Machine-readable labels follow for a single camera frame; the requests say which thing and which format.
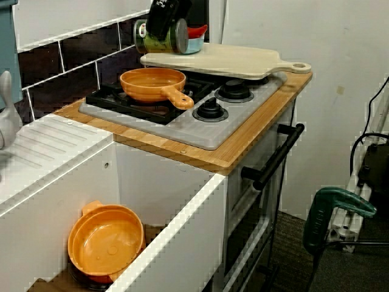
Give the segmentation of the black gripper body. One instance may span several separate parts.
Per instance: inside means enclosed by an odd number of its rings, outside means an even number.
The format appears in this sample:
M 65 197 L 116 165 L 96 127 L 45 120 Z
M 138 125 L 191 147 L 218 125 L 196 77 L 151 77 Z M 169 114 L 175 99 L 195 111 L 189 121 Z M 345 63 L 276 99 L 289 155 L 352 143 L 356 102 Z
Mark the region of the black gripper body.
M 158 0 L 153 1 L 150 8 L 150 18 L 177 20 L 186 18 L 192 7 L 191 0 Z

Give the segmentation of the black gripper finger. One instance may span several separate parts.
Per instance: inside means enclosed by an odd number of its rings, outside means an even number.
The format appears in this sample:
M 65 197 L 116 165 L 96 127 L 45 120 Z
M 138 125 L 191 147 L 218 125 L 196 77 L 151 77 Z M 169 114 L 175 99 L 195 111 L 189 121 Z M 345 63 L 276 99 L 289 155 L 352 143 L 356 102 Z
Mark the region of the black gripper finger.
M 157 39 L 165 39 L 175 18 L 167 16 L 150 16 L 146 22 L 146 30 Z

